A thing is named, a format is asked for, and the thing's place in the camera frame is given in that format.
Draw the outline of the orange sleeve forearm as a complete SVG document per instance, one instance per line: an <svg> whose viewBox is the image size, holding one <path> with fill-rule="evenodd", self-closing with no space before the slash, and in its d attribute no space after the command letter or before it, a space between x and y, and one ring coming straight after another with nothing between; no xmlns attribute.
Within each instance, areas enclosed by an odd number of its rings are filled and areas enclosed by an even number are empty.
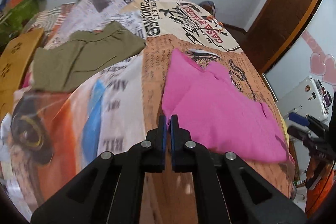
<svg viewBox="0 0 336 224"><path fill-rule="evenodd" d="M333 186L334 163L327 164L321 172L321 179L313 190L307 190L305 213L307 217L314 214L321 206Z"/></svg>

